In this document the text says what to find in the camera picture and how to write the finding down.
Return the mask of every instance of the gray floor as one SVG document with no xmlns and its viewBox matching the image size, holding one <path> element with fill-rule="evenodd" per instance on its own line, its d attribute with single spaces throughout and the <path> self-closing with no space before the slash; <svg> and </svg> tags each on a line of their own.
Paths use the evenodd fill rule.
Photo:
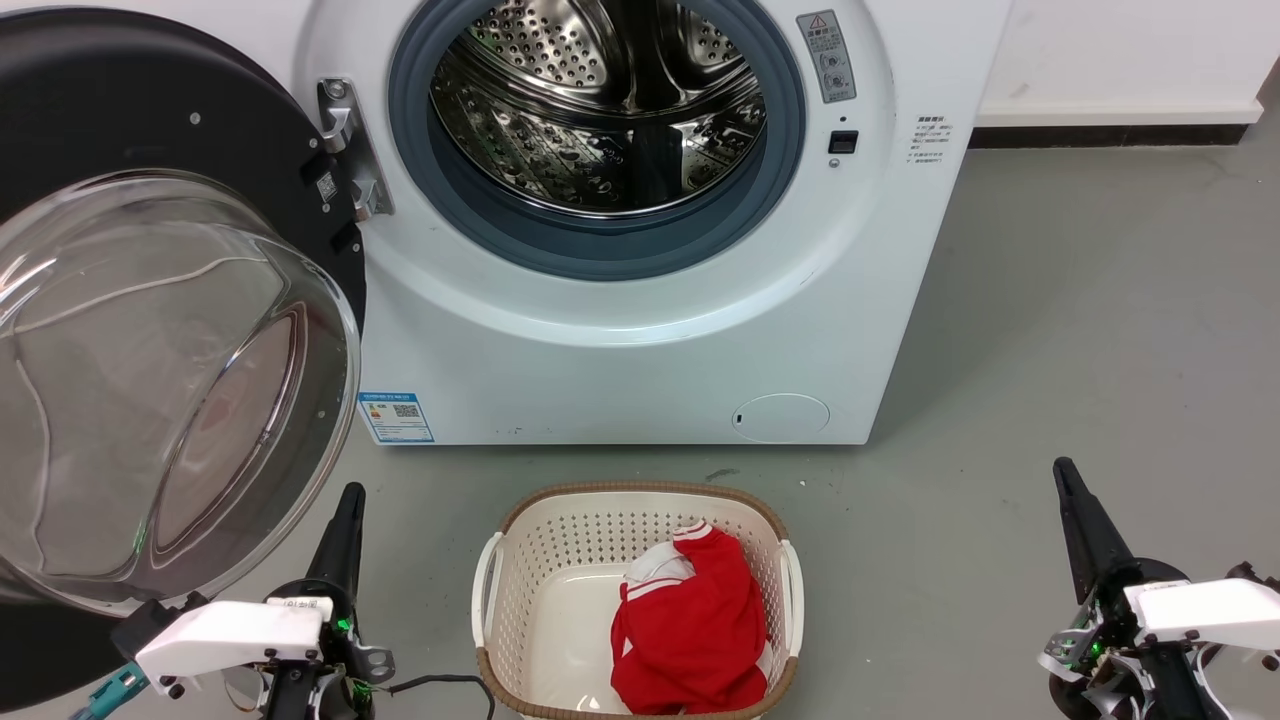
<svg viewBox="0 0 1280 720">
<path fill-rule="evenodd" d="M 781 512 L 805 568 L 801 670 L 772 717 L 1055 717 L 1034 656 L 1074 610 L 1057 455 L 1135 552 L 1201 578 L 1245 559 L 1280 574 L 1277 228 L 1280 113 L 1236 149 L 973 152 L 868 446 L 383 450 L 357 428 L 300 530 L 230 596 L 297 575 L 361 480 L 366 637 L 406 678 L 474 671 L 475 556 L 521 496 L 724 483 Z M 1275 716 L 1280 683 L 1254 666 L 1219 673 Z M 221 688 L 119 716 L 239 717 Z M 479 720 L 483 698 L 433 685 L 379 716 Z"/>
</svg>

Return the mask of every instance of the open door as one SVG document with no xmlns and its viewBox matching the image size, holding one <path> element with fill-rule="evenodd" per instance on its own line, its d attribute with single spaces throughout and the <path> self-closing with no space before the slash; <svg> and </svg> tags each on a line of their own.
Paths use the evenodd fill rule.
<svg viewBox="0 0 1280 720">
<path fill-rule="evenodd" d="M 261 68 L 150 15 L 0 18 L 0 712 L 268 555 L 356 406 L 351 183 Z"/>
</svg>

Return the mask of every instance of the white handle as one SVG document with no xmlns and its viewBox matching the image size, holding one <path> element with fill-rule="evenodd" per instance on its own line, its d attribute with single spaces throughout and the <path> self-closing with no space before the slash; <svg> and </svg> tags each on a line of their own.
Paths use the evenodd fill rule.
<svg viewBox="0 0 1280 720">
<path fill-rule="evenodd" d="M 782 541 L 783 562 L 787 568 L 787 588 L 791 597 L 791 637 L 787 638 L 787 655 L 800 657 L 804 643 L 804 574 L 800 571 L 800 557 L 791 541 Z"/>
<path fill-rule="evenodd" d="M 485 543 L 484 551 L 480 552 L 480 562 L 476 565 L 476 578 L 471 583 L 471 637 L 476 641 L 476 647 L 484 647 L 485 641 L 485 625 L 486 619 L 492 616 L 493 607 L 490 602 L 485 602 L 484 584 L 485 578 L 489 575 L 489 569 L 493 566 L 494 556 L 498 552 L 498 541 L 502 539 L 502 533 L 494 533 L 489 542 Z"/>
</svg>

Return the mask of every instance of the door hinge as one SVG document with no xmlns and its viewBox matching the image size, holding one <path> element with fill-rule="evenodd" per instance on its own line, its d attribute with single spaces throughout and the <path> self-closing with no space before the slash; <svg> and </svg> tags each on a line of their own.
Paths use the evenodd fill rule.
<svg viewBox="0 0 1280 720">
<path fill-rule="evenodd" d="M 369 138 L 365 115 L 360 111 L 356 86 L 347 78 L 321 78 L 316 85 L 324 146 L 351 178 L 356 202 L 356 222 L 374 215 L 394 215 L 383 167 Z"/>
</svg>

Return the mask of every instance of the brown basket rim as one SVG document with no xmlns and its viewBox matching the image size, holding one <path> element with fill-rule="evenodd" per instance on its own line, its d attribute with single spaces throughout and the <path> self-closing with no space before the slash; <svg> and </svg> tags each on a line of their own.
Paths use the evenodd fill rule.
<svg viewBox="0 0 1280 720">
<path fill-rule="evenodd" d="M 516 521 L 525 510 L 529 510 L 534 503 L 547 500 L 549 497 L 558 497 L 563 495 L 585 495 L 595 492 L 664 492 L 675 495 L 700 495 L 705 497 L 719 497 L 724 500 L 733 500 L 749 506 L 750 509 L 759 512 L 777 533 L 778 541 L 787 539 L 787 529 L 782 524 L 782 519 L 778 518 L 777 512 L 773 511 L 768 505 L 756 498 L 754 495 L 748 492 L 726 488 L 726 487 L 713 487 L 713 486 L 698 486 L 692 483 L 672 483 L 672 482 L 659 482 L 659 480 L 613 480 L 613 482 L 599 482 L 599 483 L 568 483 L 561 486 L 552 486 L 540 489 L 520 502 L 502 523 L 502 534 L 507 534 L 511 530 L 511 525 Z M 686 715 L 685 717 L 698 717 L 700 720 L 751 720 L 759 717 L 765 712 L 773 710 L 780 702 L 782 702 L 782 696 L 787 693 L 791 688 L 791 683 L 795 680 L 796 665 L 799 660 L 796 657 L 788 657 L 786 665 L 782 667 L 782 676 L 778 678 L 777 684 L 773 689 L 765 694 L 760 702 L 756 702 L 751 707 L 744 707 L 742 710 L 735 710 L 731 712 L 708 712 L 701 715 Z M 567 710 L 563 707 L 549 707 L 545 705 L 535 705 L 520 700 L 511 693 L 499 680 L 498 675 L 493 671 L 493 664 L 489 661 L 489 648 L 479 647 L 476 648 L 476 664 L 480 666 L 480 676 L 484 683 L 489 685 L 493 691 L 494 697 L 502 701 L 503 705 L 515 710 L 521 715 L 527 715 L 530 717 L 543 717 L 545 720 L 617 720 L 618 717 L 637 717 L 640 720 L 666 720 L 671 717 L 669 715 L 614 715 L 612 712 L 582 712 L 581 710 Z"/>
</svg>

